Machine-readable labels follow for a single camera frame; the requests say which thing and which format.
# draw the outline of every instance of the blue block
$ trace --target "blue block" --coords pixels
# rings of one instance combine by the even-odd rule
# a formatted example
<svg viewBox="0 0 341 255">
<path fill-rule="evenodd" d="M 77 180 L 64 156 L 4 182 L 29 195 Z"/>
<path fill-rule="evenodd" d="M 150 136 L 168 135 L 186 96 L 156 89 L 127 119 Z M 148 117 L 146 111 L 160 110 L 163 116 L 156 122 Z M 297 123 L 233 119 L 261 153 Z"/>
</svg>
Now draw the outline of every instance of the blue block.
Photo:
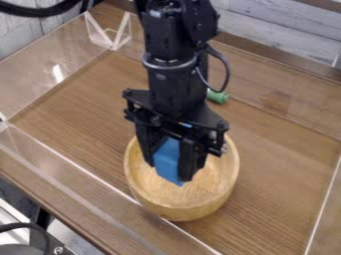
<svg viewBox="0 0 341 255">
<path fill-rule="evenodd" d="M 168 138 L 154 154 L 158 175 L 178 186 L 183 182 L 176 179 L 176 164 L 179 158 L 178 140 Z"/>
</svg>

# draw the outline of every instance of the table surface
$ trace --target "table surface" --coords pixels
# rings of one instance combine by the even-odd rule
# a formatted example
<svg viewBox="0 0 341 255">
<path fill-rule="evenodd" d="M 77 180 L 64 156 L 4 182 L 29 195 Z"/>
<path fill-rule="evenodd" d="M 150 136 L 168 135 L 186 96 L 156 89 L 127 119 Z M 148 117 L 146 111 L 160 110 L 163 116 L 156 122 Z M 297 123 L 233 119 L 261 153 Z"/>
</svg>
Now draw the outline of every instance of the table surface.
<svg viewBox="0 0 341 255">
<path fill-rule="evenodd" d="M 110 8 L 102 5 L 95 16 L 104 15 Z M 234 59 L 239 58 L 235 61 L 241 65 L 247 59 L 257 58 L 246 53 L 235 55 L 233 51 L 230 54 Z M 238 68 L 246 73 L 254 72 L 255 65 L 250 61 Z M 259 73 L 257 77 L 266 75 L 266 80 L 278 85 L 298 72 L 287 71 L 287 77 L 283 74 L 278 77 L 278 70 L 289 68 L 277 66 L 277 69 L 270 67 L 273 72 Z M 305 83 L 314 79 L 307 75 L 299 79 L 303 77 Z M 123 161 L 135 130 L 123 118 L 126 101 L 122 91 L 124 88 L 142 89 L 147 85 L 147 73 L 139 61 L 107 52 L 12 121 L 127 195 L 131 193 Z M 275 97 L 267 100 L 275 104 Z M 178 223 L 176 226 L 222 254 L 303 254 L 340 158 L 341 142 L 235 99 L 223 106 L 209 105 L 231 123 L 229 135 L 241 157 L 239 177 L 222 208 L 198 221 Z M 40 164 L 53 163 L 39 159 Z M 69 189 L 83 193 L 85 201 L 80 201 L 61 193 L 23 165 L 16 162 L 8 165 L 9 168 L 1 167 L 1 175 L 106 253 L 144 254 L 140 244 L 134 241 L 124 243 L 120 231 L 106 224 L 99 213 L 85 206 L 96 204 L 108 214 L 115 215 L 115 210 L 122 210 L 127 217 L 134 215 L 135 208 L 115 200 L 98 181 L 89 181 L 75 171 L 61 174 L 59 166 L 51 167 L 53 177 L 63 180 Z M 139 224 L 142 229 L 148 228 L 151 221 Z M 147 233 L 147 239 L 155 238 L 152 234 Z M 166 248 L 174 254 L 171 245 L 176 242 L 180 245 L 180 238 L 172 235 L 164 242 L 170 242 Z"/>
</svg>

